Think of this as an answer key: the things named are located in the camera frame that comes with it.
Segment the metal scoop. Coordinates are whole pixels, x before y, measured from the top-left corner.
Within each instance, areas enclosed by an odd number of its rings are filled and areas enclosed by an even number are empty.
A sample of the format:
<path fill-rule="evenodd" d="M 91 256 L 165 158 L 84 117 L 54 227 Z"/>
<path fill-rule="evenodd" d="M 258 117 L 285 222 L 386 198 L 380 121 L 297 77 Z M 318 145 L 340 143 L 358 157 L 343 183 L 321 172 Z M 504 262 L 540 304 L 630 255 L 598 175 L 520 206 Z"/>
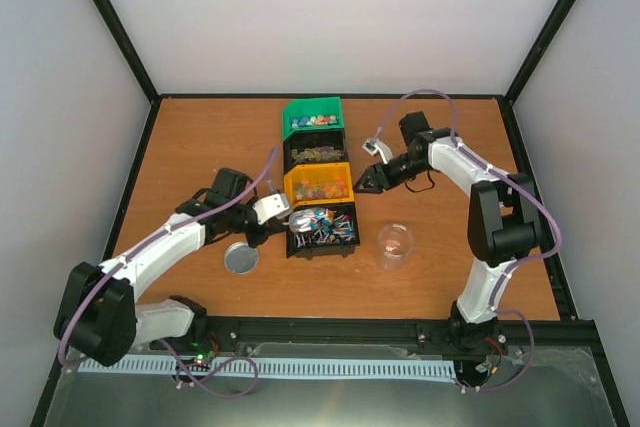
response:
<path fill-rule="evenodd" d="M 288 227 L 294 234 L 305 234 L 317 230 L 326 217 L 326 210 L 320 207 L 306 208 L 293 212 L 288 218 Z"/>

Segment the clear plastic jar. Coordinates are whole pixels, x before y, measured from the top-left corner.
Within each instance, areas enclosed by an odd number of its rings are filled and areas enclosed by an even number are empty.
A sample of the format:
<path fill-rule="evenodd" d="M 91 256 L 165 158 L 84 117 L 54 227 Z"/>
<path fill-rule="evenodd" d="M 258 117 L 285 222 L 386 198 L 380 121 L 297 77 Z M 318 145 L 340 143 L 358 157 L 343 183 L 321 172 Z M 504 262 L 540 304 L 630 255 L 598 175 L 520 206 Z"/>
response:
<path fill-rule="evenodd" d="M 407 264 L 413 247 L 414 236 L 407 226 L 388 224 L 377 236 L 377 263 L 387 271 L 402 269 Z"/>

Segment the black popsicle candy bin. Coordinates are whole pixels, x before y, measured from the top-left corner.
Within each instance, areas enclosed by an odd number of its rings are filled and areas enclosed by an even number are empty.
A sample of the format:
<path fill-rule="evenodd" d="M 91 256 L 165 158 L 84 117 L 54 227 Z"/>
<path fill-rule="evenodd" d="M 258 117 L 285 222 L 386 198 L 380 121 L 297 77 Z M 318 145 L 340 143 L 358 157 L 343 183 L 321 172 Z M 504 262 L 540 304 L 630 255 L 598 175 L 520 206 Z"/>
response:
<path fill-rule="evenodd" d="M 283 144 L 286 172 L 300 165 L 340 163 L 348 160 L 343 129 L 294 132 Z"/>

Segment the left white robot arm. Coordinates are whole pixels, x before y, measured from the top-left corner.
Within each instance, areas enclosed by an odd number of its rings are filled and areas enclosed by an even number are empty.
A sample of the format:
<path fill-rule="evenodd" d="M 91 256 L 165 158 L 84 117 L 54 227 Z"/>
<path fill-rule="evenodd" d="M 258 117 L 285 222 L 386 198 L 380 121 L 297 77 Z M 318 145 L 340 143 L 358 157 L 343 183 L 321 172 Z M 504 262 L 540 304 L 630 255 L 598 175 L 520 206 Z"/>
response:
<path fill-rule="evenodd" d="M 248 175 L 221 169 L 213 184 L 180 204 L 165 223 L 134 247 L 99 265 L 82 262 L 69 274 L 53 333 L 58 355 L 73 348 L 103 366 L 112 366 L 132 347 L 174 338 L 186 349 L 208 337 L 205 307 L 173 295 L 142 305 L 142 294 L 191 253 L 242 234 L 249 247 L 285 231 L 291 212 L 278 189 L 260 197 Z"/>

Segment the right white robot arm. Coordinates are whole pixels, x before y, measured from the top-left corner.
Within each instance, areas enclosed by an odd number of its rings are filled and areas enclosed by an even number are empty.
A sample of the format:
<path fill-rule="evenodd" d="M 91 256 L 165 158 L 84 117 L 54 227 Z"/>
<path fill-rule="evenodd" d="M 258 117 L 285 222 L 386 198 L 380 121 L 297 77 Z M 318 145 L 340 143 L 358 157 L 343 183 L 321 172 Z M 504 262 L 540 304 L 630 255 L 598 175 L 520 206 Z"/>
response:
<path fill-rule="evenodd" d="M 498 307 L 517 261 L 541 240 L 533 182 L 525 174 L 493 167 L 449 128 L 434 129 L 422 112 L 399 122 L 406 151 L 398 156 L 378 136 L 363 149 L 380 161 L 355 182 L 356 193 L 381 194 L 420 174 L 445 175 L 469 199 L 467 241 L 473 263 L 463 292 L 452 304 L 448 339 L 460 353 L 475 350 L 493 334 Z"/>

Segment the round metal lid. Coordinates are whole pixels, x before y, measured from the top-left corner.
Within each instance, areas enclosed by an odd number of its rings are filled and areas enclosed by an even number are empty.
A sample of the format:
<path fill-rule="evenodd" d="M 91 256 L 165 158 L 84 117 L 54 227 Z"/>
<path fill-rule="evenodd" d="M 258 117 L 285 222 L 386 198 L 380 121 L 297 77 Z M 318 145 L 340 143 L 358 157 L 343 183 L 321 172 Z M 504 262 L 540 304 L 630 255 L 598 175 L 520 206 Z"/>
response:
<path fill-rule="evenodd" d="M 258 265 L 260 259 L 256 248 L 245 242 L 235 242 L 225 251 L 223 262 L 225 268 L 232 274 L 245 275 Z"/>

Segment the yellow star candy bin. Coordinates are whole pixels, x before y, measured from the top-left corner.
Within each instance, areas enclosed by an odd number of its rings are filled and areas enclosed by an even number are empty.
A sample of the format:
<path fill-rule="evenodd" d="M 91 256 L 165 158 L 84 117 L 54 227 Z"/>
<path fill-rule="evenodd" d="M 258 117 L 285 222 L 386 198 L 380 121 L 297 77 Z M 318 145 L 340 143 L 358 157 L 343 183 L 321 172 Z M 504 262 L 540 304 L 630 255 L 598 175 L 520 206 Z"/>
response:
<path fill-rule="evenodd" d="M 355 201 L 348 162 L 295 166 L 284 175 L 284 190 L 294 208 Z"/>

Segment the black lollipop bin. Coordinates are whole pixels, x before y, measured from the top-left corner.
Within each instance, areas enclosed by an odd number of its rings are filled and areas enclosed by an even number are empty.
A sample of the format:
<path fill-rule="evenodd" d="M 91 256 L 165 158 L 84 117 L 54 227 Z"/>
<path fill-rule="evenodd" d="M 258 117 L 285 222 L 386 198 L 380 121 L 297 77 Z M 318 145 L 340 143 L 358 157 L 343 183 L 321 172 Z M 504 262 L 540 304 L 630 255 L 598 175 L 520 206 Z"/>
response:
<path fill-rule="evenodd" d="M 355 203 L 303 206 L 295 211 L 313 207 L 326 210 L 326 217 L 317 230 L 305 234 L 294 234 L 289 230 L 287 219 L 286 257 L 310 260 L 321 256 L 347 257 L 354 254 L 360 245 Z"/>

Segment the green candy bin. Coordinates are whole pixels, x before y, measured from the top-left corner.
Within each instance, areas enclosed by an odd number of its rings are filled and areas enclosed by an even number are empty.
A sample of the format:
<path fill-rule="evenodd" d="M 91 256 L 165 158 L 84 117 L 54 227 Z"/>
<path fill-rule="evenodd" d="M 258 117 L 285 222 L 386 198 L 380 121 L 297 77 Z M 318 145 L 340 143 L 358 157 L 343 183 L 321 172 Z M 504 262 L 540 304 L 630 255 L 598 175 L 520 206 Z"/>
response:
<path fill-rule="evenodd" d="M 295 99 L 282 111 L 282 139 L 294 133 L 343 129 L 344 115 L 339 97 Z"/>

